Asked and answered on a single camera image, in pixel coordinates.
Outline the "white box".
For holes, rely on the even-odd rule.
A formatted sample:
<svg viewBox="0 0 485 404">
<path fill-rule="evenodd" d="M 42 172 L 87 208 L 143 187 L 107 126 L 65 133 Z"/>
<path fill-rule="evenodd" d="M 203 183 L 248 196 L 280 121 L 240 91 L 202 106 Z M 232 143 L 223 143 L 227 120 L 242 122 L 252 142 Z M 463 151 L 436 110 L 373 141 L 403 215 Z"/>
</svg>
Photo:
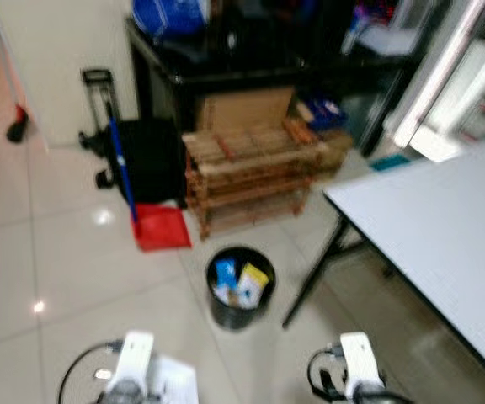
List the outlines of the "white box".
<svg viewBox="0 0 485 404">
<path fill-rule="evenodd" d="M 199 404 L 199 399 L 194 367 L 167 355 L 151 358 L 145 404 Z"/>
</svg>

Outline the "black mesh rubbish bin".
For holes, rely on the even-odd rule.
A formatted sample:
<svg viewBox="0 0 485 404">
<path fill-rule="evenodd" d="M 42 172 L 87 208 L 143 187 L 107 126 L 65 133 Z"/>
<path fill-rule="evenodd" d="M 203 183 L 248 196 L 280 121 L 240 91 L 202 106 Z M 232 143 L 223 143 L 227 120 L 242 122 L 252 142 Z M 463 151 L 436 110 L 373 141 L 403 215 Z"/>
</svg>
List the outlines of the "black mesh rubbish bin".
<svg viewBox="0 0 485 404">
<path fill-rule="evenodd" d="M 221 258 L 234 258 L 236 261 L 237 280 L 240 272 L 246 264 L 253 264 L 261 269 L 269 277 L 269 284 L 266 285 L 262 299 L 259 300 L 257 308 L 245 309 L 238 306 L 237 291 L 227 291 L 227 289 L 216 288 L 215 273 L 213 273 L 213 262 Z M 278 276 L 274 265 L 265 257 L 265 254 L 248 246 L 230 246 L 213 254 L 205 266 L 205 289 L 209 297 L 209 307 L 211 308 L 211 318 L 223 330 L 231 332 L 242 331 L 249 327 L 253 321 L 264 316 L 264 313 L 272 305 L 272 295 L 277 288 Z"/>
</svg>

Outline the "yellow trash packet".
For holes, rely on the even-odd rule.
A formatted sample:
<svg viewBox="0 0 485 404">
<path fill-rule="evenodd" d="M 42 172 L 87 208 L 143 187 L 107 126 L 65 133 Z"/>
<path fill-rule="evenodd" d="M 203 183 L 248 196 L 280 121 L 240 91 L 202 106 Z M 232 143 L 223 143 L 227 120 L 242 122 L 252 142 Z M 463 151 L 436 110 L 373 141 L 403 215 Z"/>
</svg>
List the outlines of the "yellow trash packet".
<svg viewBox="0 0 485 404">
<path fill-rule="evenodd" d="M 253 264 L 243 266 L 236 288 L 238 306 L 245 309 L 257 308 L 267 284 L 269 277 L 261 269 Z"/>
</svg>

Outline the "blue trash packet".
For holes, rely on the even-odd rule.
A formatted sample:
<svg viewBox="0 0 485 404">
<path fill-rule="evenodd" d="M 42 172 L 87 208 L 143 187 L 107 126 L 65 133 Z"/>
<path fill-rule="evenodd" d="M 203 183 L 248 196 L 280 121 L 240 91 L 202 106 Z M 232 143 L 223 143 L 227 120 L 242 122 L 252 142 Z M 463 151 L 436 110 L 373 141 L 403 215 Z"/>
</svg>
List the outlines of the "blue trash packet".
<svg viewBox="0 0 485 404">
<path fill-rule="evenodd" d="M 234 291 L 237 288 L 236 261 L 234 258 L 221 258 L 213 262 L 216 288 Z"/>
</svg>

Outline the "black folding table leg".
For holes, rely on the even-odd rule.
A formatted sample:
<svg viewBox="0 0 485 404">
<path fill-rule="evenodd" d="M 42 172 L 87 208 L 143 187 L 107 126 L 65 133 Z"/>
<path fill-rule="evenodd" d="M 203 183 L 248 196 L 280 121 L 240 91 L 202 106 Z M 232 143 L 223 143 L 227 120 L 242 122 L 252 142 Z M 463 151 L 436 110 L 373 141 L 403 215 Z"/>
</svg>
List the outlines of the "black folding table leg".
<svg viewBox="0 0 485 404">
<path fill-rule="evenodd" d="M 355 240 L 355 242 L 345 243 L 347 231 L 349 230 L 357 231 L 360 235 L 360 239 Z M 357 253 L 370 246 L 372 246 L 372 243 L 366 238 L 365 234 L 362 234 L 362 232 L 358 230 L 354 221 L 351 220 L 346 213 L 339 211 L 338 222 L 336 222 L 334 231 L 328 239 L 326 247 L 321 250 L 321 254 L 316 258 L 312 268 L 309 269 L 307 277 L 303 281 L 303 284 L 301 284 L 299 293 L 297 293 L 290 309 L 286 312 L 284 320 L 282 320 L 281 328 L 288 330 L 288 328 L 291 327 L 291 323 L 296 319 L 297 313 L 301 310 L 301 305 L 303 305 L 308 297 L 312 295 L 320 278 L 326 273 L 328 262 L 345 257 L 347 254 Z"/>
</svg>

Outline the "teal flat item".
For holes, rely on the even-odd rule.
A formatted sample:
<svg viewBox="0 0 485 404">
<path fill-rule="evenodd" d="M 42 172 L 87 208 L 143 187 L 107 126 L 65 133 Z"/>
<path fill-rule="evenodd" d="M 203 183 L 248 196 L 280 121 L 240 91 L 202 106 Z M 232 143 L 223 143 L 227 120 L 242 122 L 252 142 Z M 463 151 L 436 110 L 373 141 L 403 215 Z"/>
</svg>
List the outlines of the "teal flat item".
<svg viewBox="0 0 485 404">
<path fill-rule="evenodd" d="M 370 163 L 370 169 L 374 172 L 388 172 L 390 169 L 408 165 L 412 158 L 405 157 L 403 154 L 391 154 L 388 157 L 374 159 Z"/>
</svg>

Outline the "wooden slatted shoe rack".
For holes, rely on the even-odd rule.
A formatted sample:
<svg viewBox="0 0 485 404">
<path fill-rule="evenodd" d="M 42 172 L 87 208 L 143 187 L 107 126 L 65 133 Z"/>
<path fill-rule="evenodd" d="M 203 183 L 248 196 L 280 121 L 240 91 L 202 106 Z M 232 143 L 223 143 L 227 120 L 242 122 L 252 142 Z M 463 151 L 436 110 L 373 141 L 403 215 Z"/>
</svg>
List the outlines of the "wooden slatted shoe rack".
<svg viewBox="0 0 485 404">
<path fill-rule="evenodd" d="M 185 203 L 200 240 L 240 226 L 300 215 L 313 182 L 335 174 L 353 147 L 342 130 L 315 132 L 303 120 L 182 137 Z"/>
</svg>

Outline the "small blue box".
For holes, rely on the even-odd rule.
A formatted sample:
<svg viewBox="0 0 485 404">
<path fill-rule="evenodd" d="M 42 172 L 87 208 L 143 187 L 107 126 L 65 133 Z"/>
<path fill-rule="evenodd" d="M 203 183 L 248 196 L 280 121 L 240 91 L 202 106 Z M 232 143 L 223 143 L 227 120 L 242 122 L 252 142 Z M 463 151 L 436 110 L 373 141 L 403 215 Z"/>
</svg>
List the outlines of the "small blue box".
<svg viewBox="0 0 485 404">
<path fill-rule="evenodd" d="M 306 96 L 296 101 L 296 111 L 311 130 L 342 128 L 348 115 L 334 100 L 324 96 Z"/>
</svg>

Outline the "black luggage trolley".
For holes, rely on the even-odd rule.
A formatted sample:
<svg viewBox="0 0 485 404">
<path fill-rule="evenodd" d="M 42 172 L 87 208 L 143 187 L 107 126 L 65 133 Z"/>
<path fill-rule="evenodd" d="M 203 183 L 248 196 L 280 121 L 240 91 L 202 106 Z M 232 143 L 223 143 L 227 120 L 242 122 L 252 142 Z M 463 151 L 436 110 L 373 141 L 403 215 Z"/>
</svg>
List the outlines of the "black luggage trolley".
<svg viewBox="0 0 485 404">
<path fill-rule="evenodd" d="M 112 138 L 111 125 L 115 124 L 135 201 L 139 204 L 161 204 L 181 199 L 185 190 L 184 147 L 173 121 L 123 119 L 111 70 L 83 69 L 81 78 L 93 113 L 93 132 L 92 135 L 81 132 L 78 143 L 108 162 L 106 169 L 93 176 L 97 188 L 118 189 L 120 195 L 125 195 Z"/>
</svg>

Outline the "brown cardboard box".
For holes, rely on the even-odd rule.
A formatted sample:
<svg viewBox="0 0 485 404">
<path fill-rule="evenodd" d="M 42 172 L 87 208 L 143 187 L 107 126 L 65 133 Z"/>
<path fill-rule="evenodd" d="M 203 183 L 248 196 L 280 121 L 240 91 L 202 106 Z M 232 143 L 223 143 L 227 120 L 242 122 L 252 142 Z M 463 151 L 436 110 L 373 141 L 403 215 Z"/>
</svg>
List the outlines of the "brown cardboard box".
<svg viewBox="0 0 485 404">
<path fill-rule="evenodd" d="M 200 101 L 196 130 L 246 130 L 280 126 L 294 98 L 292 86 L 211 93 Z"/>
</svg>

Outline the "white glass door cabinet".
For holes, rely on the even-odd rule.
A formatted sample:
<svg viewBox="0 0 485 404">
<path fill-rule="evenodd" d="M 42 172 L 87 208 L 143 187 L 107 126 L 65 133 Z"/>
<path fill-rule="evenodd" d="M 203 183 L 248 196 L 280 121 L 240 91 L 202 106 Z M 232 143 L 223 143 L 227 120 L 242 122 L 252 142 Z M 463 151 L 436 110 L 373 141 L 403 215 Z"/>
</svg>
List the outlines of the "white glass door cabinet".
<svg viewBox="0 0 485 404">
<path fill-rule="evenodd" d="M 419 44 L 421 64 L 372 158 L 400 155 L 441 162 L 484 138 L 485 0 L 441 0 L 434 26 Z"/>
</svg>

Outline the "black storage desk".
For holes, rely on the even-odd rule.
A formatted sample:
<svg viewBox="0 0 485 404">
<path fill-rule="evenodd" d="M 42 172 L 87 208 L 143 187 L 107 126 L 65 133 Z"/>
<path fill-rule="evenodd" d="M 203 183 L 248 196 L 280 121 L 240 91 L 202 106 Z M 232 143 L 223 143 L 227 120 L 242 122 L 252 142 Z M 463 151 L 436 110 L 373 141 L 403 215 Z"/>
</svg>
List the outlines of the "black storage desk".
<svg viewBox="0 0 485 404">
<path fill-rule="evenodd" d="M 280 86 L 339 101 L 369 97 L 369 104 L 348 110 L 348 132 L 362 157 L 372 157 L 385 138 L 382 124 L 423 61 L 419 50 L 407 56 L 381 56 L 365 47 L 348 55 L 317 50 L 315 35 L 291 41 L 268 19 L 245 19 L 240 28 L 251 42 L 218 53 L 205 49 L 204 32 L 156 42 L 127 17 L 140 118 L 170 118 L 179 130 L 192 131 L 205 96 Z"/>
</svg>

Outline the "white papers pile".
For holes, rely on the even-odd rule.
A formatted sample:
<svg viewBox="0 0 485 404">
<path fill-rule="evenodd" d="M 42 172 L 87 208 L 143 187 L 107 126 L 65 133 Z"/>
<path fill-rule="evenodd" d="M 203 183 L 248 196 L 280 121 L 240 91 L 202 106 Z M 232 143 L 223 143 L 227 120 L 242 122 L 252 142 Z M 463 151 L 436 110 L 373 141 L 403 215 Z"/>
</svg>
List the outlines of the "white papers pile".
<svg viewBox="0 0 485 404">
<path fill-rule="evenodd" d="M 355 0 L 344 51 L 363 46 L 381 56 L 411 54 L 429 8 L 429 0 Z"/>
</svg>

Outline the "blue plastic bag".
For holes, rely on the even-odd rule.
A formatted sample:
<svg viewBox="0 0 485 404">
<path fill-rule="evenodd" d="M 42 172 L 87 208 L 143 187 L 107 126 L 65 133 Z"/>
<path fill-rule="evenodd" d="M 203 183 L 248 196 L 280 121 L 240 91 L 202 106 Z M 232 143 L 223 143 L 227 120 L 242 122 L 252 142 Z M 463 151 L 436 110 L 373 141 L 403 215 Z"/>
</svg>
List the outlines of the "blue plastic bag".
<svg viewBox="0 0 485 404">
<path fill-rule="evenodd" d="M 154 40 L 195 35 L 211 16 L 211 0 L 132 0 L 132 19 Z"/>
</svg>

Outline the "red black broom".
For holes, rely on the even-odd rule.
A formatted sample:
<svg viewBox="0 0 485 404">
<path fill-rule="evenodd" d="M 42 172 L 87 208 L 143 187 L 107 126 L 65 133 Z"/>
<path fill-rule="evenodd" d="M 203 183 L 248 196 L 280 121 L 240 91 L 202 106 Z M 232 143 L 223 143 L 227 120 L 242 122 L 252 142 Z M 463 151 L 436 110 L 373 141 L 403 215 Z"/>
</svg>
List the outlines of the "red black broom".
<svg viewBox="0 0 485 404">
<path fill-rule="evenodd" d="M 7 43 L 5 43 L 5 35 L 3 27 L 0 25 L 0 61 L 3 63 L 3 73 L 5 81 L 8 82 L 8 92 L 12 99 L 13 107 L 15 108 L 15 118 L 13 122 L 5 131 L 5 138 L 13 145 L 20 145 L 26 139 L 30 117 L 28 110 L 24 107 L 24 101 L 19 91 L 19 80 L 16 78 L 14 66 L 10 53 L 8 53 Z"/>
</svg>

